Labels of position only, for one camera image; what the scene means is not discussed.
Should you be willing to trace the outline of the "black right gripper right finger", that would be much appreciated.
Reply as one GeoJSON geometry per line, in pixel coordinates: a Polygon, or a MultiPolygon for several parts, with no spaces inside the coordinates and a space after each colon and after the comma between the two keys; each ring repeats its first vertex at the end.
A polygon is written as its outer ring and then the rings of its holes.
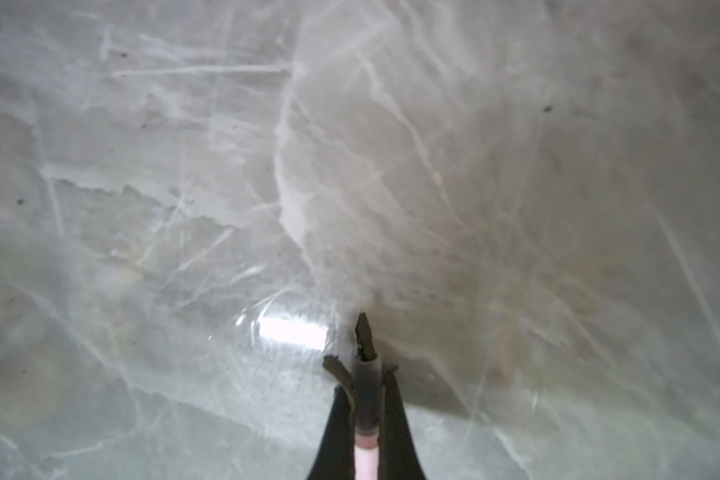
{"type": "Polygon", "coordinates": [[[383,375],[379,478],[425,480],[395,373],[396,368],[390,367],[383,375]]]}

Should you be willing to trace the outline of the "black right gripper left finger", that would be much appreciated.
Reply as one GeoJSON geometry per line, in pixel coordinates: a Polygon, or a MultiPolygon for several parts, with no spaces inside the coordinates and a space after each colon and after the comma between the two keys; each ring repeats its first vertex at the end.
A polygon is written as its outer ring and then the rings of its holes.
{"type": "Polygon", "coordinates": [[[323,368],[336,380],[334,398],[309,480],[355,478],[355,398],[351,374],[337,356],[323,358],[323,368]]]}

